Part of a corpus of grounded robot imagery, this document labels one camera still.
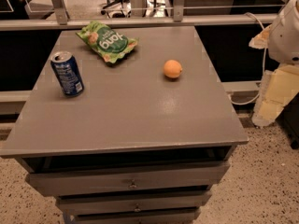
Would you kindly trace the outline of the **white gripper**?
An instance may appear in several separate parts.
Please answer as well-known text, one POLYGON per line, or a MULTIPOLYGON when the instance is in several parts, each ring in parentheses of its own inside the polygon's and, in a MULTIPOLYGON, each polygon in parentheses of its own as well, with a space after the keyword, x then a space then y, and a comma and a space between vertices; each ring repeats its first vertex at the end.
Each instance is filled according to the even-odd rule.
POLYGON ((275 71, 263 74, 252 122, 272 124, 284 107, 299 92, 299 0, 290 0, 273 23, 254 36, 249 46, 269 50, 269 57, 282 63, 275 71))

